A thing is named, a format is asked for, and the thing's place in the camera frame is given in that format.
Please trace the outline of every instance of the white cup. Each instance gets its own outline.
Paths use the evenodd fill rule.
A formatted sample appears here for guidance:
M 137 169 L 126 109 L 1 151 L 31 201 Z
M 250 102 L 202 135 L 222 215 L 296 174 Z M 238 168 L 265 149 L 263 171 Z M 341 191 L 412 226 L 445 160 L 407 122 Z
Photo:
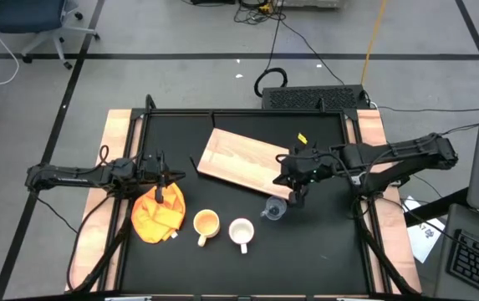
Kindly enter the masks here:
M 228 228 L 228 233 L 232 241 L 241 245 L 241 253 L 247 253 L 247 243 L 254 237 L 254 226 L 246 218 L 238 218 L 233 221 Z

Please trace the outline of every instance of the wooden cutting board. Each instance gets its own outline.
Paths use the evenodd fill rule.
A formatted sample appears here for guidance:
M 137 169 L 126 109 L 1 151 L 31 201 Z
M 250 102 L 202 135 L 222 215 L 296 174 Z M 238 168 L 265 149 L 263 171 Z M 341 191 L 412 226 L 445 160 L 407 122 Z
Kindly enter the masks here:
M 275 185 L 273 180 L 281 168 L 276 155 L 288 153 L 279 146 L 213 129 L 197 170 L 287 200 L 291 189 Z

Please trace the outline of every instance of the yellow tag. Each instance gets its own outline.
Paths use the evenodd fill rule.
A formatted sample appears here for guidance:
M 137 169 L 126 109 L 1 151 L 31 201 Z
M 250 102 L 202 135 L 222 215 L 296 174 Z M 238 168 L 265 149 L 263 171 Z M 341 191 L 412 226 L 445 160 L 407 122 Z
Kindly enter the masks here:
M 302 143 L 304 143 L 305 145 L 308 144 L 308 139 L 306 139 L 306 137 L 304 137 L 304 135 L 302 135 L 301 133 L 298 133 L 298 137 L 297 137 Z

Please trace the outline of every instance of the orange cloth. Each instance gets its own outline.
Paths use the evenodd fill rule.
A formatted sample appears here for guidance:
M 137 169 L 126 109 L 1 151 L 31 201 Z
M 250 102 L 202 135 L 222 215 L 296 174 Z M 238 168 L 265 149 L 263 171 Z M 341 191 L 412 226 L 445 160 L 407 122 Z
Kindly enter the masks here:
M 154 186 L 135 201 L 131 222 L 139 237 L 149 243 L 167 240 L 180 229 L 186 214 L 186 203 L 175 183 L 163 188 L 163 203 L 155 201 Z

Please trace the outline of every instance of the wooden table frame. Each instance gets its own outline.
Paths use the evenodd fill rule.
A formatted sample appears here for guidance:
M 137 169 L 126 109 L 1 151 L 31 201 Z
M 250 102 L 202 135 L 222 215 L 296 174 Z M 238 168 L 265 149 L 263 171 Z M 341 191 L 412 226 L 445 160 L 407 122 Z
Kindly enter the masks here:
M 101 145 L 108 145 L 110 147 L 110 160 L 123 156 L 128 128 L 130 126 L 130 117 L 131 110 L 110 110 L 108 113 Z M 358 110 L 358 122 L 362 142 L 370 145 L 383 145 L 386 143 L 384 127 L 378 110 Z M 135 122 L 130 156 L 134 156 L 137 153 L 141 127 L 142 119 L 139 118 Z M 349 133 L 349 142 L 355 143 L 357 140 L 354 134 L 353 124 L 350 120 L 347 120 L 347 131 Z M 373 171 L 382 171 L 382 169 L 386 167 L 387 165 L 376 166 Z M 101 189 L 90 189 L 84 209 L 84 217 L 100 201 L 102 201 L 104 197 L 105 191 Z M 386 190 L 385 198 L 395 202 L 400 201 L 399 192 L 394 187 L 389 187 Z M 114 201 L 111 199 L 97 210 L 93 216 L 89 218 L 79 236 L 79 244 L 70 271 L 71 283 L 74 287 L 84 280 L 104 252 L 105 242 L 111 222 L 110 219 L 113 211 L 113 203 Z M 127 201 L 124 200 L 120 206 L 120 214 L 118 217 L 118 221 L 120 222 L 117 222 L 117 231 L 118 227 L 120 227 L 121 221 L 124 219 L 126 208 Z M 382 244 L 387 257 L 395 265 L 399 273 L 406 279 L 408 284 L 420 292 L 420 280 L 415 268 L 414 256 L 412 254 L 408 232 L 406 231 L 405 218 L 402 209 L 387 201 L 376 202 L 375 209 L 380 225 Z M 369 216 L 365 217 L 365 221 L 370 228 Z M 116 271 L 119 263 L 119 250 L 120 247 L 110 261 L 107 282 L 105 283 L 106 290 L 112 290 L 115 286 Z M 382 293 L 385 289 L 378 259 L 371 250 L 369 250 L 369 257 L 375 290 L 376 292 Z M 390 283 L 390 287 L 394 293 L 398 293 L 397 287 L 393 285 L 393 283 Z

